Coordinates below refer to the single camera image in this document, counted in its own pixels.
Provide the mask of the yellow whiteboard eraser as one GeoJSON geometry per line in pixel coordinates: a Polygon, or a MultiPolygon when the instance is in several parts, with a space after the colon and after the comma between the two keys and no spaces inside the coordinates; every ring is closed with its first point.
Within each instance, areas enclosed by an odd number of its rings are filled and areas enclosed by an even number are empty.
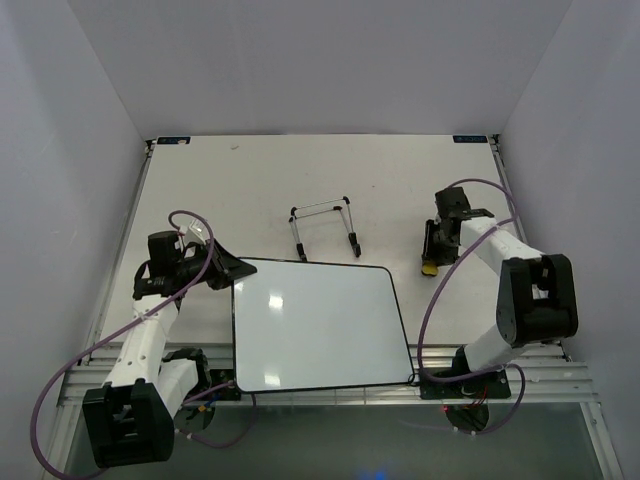
{"type": "Polygon", "coordinates": [[[424,262],[421,266],[421,274],[426,277],[436,277],[439,267],[431,262],[424,262]]]}

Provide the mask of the white whiteboard black frame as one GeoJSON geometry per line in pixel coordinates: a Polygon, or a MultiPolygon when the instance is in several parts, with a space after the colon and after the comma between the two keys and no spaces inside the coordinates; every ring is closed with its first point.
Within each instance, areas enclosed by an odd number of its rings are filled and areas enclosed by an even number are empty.
{"type": "Polygon", "coordinates": [[[380,266],[254,259],[235,283],[235,384],[244,393],[404,385],[414,367],[380,266]]]}

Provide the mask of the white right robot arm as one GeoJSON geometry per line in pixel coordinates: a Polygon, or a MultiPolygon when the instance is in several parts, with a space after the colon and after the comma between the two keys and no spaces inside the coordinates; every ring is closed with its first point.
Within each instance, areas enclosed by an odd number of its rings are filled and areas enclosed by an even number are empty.
{"type": "Polygon", "coordinates": [[[506,230],[487,209],[471,207],[460,185],[435,194],[436,216],[425,223],[421,272],[451,278],[463,260],[476,256],[498,277],[494,324],[463,345],[448,368],[418,367],[424,400],[510,395],[505,369],[535,345],[570,338],[578,330],[571,261],[545,254],[506,230]]]}

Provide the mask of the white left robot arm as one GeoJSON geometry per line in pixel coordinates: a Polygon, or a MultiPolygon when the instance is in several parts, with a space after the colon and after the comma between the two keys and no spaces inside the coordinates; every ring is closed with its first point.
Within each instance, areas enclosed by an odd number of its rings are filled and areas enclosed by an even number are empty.
{"type": "Polygon", "coordinates": [[[101,469],[166,461],[175,423],[211,423],[215,403],[230,379],[211,375],[204,352],[166,352],[184,287],[205,283],[214,291],[256,273],[198,227],[149,235],[149,258],[134,276],[133,316],[115,365],[103,384],[85,393],[82,410],[96,465],[101,469]]]}

